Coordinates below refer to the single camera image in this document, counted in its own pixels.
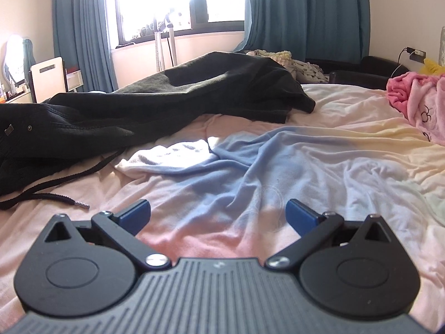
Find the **black hooded garment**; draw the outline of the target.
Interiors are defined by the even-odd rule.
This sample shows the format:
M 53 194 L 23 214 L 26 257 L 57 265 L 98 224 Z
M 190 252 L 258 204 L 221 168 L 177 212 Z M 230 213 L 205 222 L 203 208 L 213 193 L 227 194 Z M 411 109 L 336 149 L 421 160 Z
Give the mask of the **black hooded garment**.
M 43 103 L 1 106 L 1 208 L 23 201 L 72 204 L 50 193 L 74 175 L 56 173 L 86 158 L 108 164 L 133 146 L 221 114 L 285 122 L 315 101 L 272 59 L 211 52 L 111 93 L 60 93 Z

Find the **pastel rainbow bed sheet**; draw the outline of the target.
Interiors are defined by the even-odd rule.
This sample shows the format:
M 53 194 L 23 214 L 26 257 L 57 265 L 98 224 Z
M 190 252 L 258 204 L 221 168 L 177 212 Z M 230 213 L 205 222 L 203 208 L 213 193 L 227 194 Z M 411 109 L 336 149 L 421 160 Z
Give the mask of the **pastel rainbow bed sheet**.
M 444 324 L 444 147 L 428 141 L 381 90 L 306 85 L 313 113 L 285 124 L 201 116 L 174 135 L 127 150 L 54 192 L 89 210 L 27 201 L 1 213 L 1 328 L 23 315 L 15 271 L 57 213 L 74 220 L 141 198 L 152 217 L 139 239 L 171 259 L 266 259 L 297 239 L 284 207 L 296 198 L 347 220 L 385 218 L 415 262 L 421 289 L 411 315 Z

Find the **beige quilted jacket pile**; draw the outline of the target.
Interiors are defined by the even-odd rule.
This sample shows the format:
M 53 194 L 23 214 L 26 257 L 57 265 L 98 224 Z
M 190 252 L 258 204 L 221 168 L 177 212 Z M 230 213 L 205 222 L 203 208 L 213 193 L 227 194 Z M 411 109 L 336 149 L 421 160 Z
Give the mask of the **beige quilted jacket pile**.
M 329 77 L 323 73 L 321 67 L 316 64 L 295 60 L 289 51 L 274 53 L 257 49 L 248 51 L 247 55 L 272 59 L 287 69 L 300 84 L 324 84 L 329 82 Z

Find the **white panel appliance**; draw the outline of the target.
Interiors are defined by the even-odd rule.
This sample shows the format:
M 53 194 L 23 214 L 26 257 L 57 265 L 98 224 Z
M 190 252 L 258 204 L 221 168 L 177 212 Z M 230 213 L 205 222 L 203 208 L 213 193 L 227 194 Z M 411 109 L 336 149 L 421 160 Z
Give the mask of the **white panel appliance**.
M 59 93 L 66 93 L 68 85 L 62 57 L 55 57 L 30 68 L 33 103 L 43 103 Z

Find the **white dresser table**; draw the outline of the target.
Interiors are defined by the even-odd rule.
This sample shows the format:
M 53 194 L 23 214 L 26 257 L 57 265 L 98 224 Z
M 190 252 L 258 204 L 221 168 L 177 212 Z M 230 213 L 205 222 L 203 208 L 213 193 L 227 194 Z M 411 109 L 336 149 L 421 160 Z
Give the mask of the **white dresser table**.
M 59 72 L 40 72 L 33 78 L 33 88 L 29 87 L 5 103 L 43 103 L 57 94 L 76 92 L 84 84 L 80 70 L 71 72 L 65 77 Z

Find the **black sofa chair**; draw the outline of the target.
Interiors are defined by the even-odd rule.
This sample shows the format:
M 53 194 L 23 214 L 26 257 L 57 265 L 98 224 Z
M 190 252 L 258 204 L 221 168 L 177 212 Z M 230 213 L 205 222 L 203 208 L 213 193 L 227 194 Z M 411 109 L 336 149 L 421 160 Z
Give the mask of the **black sofa chair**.
M 374 90 L 386 90 L 390 78 L 403 75 L 409 71 L 405 65 L 383 59 L 367 56 L 360 63 L 347 63 L 333 60 L 309 59 L 328 75 L 329 83 L 336 85 L 355 85 Z

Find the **pink fleece blanket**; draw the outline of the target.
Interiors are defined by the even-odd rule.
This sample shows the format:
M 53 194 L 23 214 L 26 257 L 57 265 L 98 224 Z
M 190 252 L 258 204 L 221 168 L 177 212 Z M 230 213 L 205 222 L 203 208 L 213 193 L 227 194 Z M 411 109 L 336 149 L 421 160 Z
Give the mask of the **pink fleece blanket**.
M 390 78 L 386 97 L 429 142 L 444 146 L 444 75 L 407 72 Z

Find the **teal curtain left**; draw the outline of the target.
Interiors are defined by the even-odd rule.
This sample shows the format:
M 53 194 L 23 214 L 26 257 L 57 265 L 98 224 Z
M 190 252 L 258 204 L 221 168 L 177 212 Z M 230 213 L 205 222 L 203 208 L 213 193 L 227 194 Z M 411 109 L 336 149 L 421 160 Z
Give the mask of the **teal curtain left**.
M 80 69 L 84 90 L 116 90 L 107 0 L 52 0 L 52 17 L 54 53 Z

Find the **teal curtain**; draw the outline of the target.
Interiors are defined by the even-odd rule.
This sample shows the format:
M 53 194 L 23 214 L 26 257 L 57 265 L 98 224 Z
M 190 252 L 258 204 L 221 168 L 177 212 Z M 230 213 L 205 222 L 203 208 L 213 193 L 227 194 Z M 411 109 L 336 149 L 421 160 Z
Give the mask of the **teal curtain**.
M 54 53 L 80 69 L 84 90 L 116 90 L 107 0 L 52 0 L 52 17 Z
M 370 51 L 370 0 L 245 0 L 236 49 L 359 63 Z

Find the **oval vanity mirror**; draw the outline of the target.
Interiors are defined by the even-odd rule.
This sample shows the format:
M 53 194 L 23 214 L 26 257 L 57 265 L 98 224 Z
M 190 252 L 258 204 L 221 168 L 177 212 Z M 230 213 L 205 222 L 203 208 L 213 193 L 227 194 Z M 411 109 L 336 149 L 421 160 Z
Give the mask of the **oval vanity mirror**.
M 10 87 L 20 85 L 25 81 L 23 38 L 20 35 L 11 35 L 2 49 L 4 53 L 1 71 L 4 80 Z

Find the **yellow plush pillow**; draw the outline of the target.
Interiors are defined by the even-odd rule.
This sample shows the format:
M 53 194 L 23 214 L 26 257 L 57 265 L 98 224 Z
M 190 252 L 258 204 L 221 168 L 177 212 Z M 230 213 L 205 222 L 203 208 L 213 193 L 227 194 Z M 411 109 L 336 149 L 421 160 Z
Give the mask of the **yellow plush pillow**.
M 424 59 L 423 67 L 420 69 L 422 75 L 444 75 L 445 67 L 429 58 Z

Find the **teal curtain right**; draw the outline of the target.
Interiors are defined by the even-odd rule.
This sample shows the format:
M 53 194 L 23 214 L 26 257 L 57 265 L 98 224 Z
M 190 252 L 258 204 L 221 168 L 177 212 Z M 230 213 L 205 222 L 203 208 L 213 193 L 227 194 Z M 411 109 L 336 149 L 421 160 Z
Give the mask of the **teal curtain right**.
M 370 51 L 370 0 L 245 0 L 236 49 L 359 63 Z

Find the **wall power outlet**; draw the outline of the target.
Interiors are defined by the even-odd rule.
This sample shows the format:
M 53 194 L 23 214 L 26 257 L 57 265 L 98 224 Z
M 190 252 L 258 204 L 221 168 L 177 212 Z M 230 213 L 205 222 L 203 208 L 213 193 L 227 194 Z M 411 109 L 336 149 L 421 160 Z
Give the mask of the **wall power outlet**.
M 411 47 L 406 47 L 406 52 L 409 54 L 409 59 L 417 63 L 424 63 L 424 60 L 427 56 L 427 53 L 425 51 Z

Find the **window with dark frame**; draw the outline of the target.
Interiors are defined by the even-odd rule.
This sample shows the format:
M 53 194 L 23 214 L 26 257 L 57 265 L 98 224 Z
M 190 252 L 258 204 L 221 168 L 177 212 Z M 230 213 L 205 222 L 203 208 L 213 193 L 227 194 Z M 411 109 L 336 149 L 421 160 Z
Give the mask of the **window with dark frame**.
M 118 45 L 155 38 L 169 27 L 179 35 L 244 30 L 245 0 L 110 0 Z

